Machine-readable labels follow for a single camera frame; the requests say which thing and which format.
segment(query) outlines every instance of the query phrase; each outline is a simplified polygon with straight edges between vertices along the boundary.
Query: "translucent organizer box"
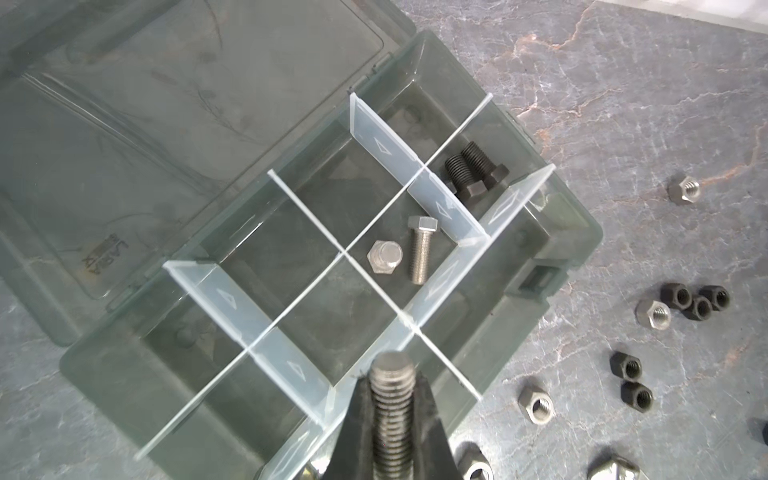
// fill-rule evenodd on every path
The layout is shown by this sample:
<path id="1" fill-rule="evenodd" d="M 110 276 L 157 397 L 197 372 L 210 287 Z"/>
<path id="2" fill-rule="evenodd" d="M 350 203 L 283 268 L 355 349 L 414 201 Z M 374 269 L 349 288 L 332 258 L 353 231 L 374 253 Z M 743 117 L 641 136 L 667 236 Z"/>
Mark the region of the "translucent organizer box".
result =
<path id="1" fill-rule="evenodd" d="M 116 4 L 22 43 L 37 57 L 0 85 L 0 112 L 28 112 L 0 113 L 3 275 L 77 340 L 65 376 L 172 478 L 322 465 L 384 349 L 411 356 L 451 432 L 600 227 L 392 4 L 208 3 Z M 467 208 L 443 164 L 469 141 L 511 173 Z M 416 286 L 424 214 L 441 228 Z M 376 240 L 406 252 L 392 275 L 371 271 Z"/>

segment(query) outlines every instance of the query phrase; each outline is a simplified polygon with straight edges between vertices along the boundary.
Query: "metal nut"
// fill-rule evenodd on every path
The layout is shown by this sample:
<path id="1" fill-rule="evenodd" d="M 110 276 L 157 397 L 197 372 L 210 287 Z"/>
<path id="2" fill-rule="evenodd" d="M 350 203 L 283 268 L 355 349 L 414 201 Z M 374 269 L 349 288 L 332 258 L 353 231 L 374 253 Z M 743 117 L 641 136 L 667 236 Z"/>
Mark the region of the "metal nut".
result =
<path id="1" fill-rule="evenodd" d="M 703 296 L 712 303 L 712 310 L 720 312 L 730 305 L 730 293 L 720 285 L 702 286 L 699 295 Z"/>
<path id="2" fill-rule="evenodd" d="M 467 448 L 457 468 L 464 480 L 493 480 L 491 465 L 477 445 L 472 444 Z"/>
<path id="3" fill-rule="evenodd" d="M 639 324 L 655 330 L 666 330 L 672 320 L 670 307 L 656 300 L 641 300 L 634 309 L 634 315 Z"/>
<path id="4" fill-rule="evenodd" d="M 695 204 L 701 198 L 701 185 L 695 178 L 686 176 L 683 180 L 669 184 L 667 193 L 670 200 L 678 205 Z"/>
<path id="5" fill-rule="evenodd" d="M 712 303 L 705 296 L 694 296 L 690 306 L 683 310 L 683 315 L 691 320 L 703 322 L 712 316 Z"/>
<path id="6" fill-rule="evenodd" d="M 624 382 L 621 386 L 621 399 L 624 403 L 642 413 L 647 412 L 654 406 L 654 394 L 641 383 Z"/>
<path id="7" fill-rule="evenodd" d="M 603 465 L 591 470 L 587 478 L 588 480 L 648 480 L 640 467 L 616 455 Z"/>
<path id="8" fill-rule="evenodd" d="M 391 275 L 402 262 L 402 248 L 397 242 L 377 240 L 368 252 L 368 261 L 374 273 Z"/>
<path id="9" fill-rule="evenodd" d="M 616 352 L 611 357 L 611 371 L 620 379 L 634 382 L 643 375 L 643 366 L 636 356 Z"/>
<path id="10" fill-rule="evenodd" d="M 425 232 L 436 232 L 438 221 L 432 217 L 409 217 L 408 228 Z"/>
<path id="11" fill-rule="evenodd" d="M 546 425 L 554 417 L 552 398 L 536 386 L 526 386 L 518 403 L 523 413 L 536 425 Z"/>
<path id="12" fill-rule="evenodd" d="M 675 310 L 685 310 L 694 298 L 682 283 L 665 283 L 661 286 L 661 301 Z"/>

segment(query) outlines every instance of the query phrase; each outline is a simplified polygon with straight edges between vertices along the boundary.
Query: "marble surface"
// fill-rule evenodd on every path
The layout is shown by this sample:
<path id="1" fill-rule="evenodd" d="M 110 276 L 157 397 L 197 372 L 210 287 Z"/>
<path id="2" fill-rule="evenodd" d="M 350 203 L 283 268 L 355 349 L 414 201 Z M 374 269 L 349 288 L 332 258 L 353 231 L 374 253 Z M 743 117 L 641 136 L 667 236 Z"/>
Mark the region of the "marble surface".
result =
<path id="1" fill-rule="evenodd" d="M 401 0 L 495 101 L 521 118 L 605 238 L 459 427 L 501 480 L 585 478 L 609 452 L 651 479 L 768 478 L 768 36 L 582 0 Z M 688 172 L 703 199 L 679 207 Z M 634 305 L 676 280 L 720 283 L 733 307 L 652 332 Z M 619 398 L 613 349 L 657 398 Z M 0 478 L 161 479 L 58 372 L 52 345 L 0 283 Z M 541 383 L 557 415 L 516 399 Z"/>

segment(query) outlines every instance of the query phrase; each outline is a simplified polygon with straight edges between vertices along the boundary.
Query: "stainless steel hex bolt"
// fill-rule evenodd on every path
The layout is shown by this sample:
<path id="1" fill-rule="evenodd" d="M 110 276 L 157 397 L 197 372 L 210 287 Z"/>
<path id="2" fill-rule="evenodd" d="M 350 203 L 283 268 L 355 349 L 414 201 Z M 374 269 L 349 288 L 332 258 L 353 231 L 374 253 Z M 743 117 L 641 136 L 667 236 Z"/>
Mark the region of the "stainless steel hex bolt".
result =
<path id="1" fill-rule="evenodd" d="M 475 178 L 472 170 L 469 170 L 467 160 L 463 155 L 454 155 L 445 161 L 445 169 L 451 177 L 451 182 L 456 186 L 456 195 L 462 203 L 478 197 L 488 191 L 482 180 Z"/>
<path id="2" fill-rule="evenodd" d="M 467 160 L 469 166 L 480 174 L 485 187 L 489 190 L 509 175 L 509 169 L 505 165 L 495 165 L 488 158 L 488 155 L 473 141 L 464 147 L 462 155 Z"/>
<path id="3" fill-rule="evenodd" d="M 429 244 L 437 231 L 438 221 L 432 217 L 410 217 L 408 227 L 413 229 L 411 252 L 411 281 L 424 285 L 429 278 Z"/>
<path id="4" fill-rule="evenodd" d="M 374 406 L 373 460 L 377 478 L 401 480 L 412 466 L 411 424 L 416 368 L 402 352 L 380 353 L 368 379 Z"/>

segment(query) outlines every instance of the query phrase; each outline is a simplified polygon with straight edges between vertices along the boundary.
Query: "black hex nut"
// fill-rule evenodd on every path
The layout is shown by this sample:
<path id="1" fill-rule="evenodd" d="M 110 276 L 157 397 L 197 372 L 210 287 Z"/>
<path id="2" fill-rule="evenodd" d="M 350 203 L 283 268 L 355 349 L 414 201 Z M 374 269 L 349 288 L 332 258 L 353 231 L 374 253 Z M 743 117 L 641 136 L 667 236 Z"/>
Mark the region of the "black hex nut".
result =
<path id="1" fill-rule="evenodd" d="M 621 386 L 621 399 L 624 403 L 645 413 L 654 406 L 654 394 L 651 390 L 641 383 L 624 382 Z"/>
<path id="2" fill-rule="evenodd" d="M 699 295 L 705 297 L 712 303 L 712 310 L 720 312 L 730 305 L 730 293 L 720 285 L 702 286 Z"/>
<path id="3" fill-rule="evenodd" d="M 712 316 L 712 303 L 705 296 L 694 295 L 694 301 L 683 310 L 683 315 L 691 320 L 703 322 Z"/>
<path id="4" fill-rule="evenodd" d="M 670 308 L 685 310 L 694 301 L 694 296 L 682 283 L 665 283 L 661 286 L 661 301 Z"/>
<path id="5" fill-rule="evenodd" d="M 620 379 L 634 382 L 643 375 L 643 366 L 636 356 L 616 352 L 611 356 L 611 371 Z"/>

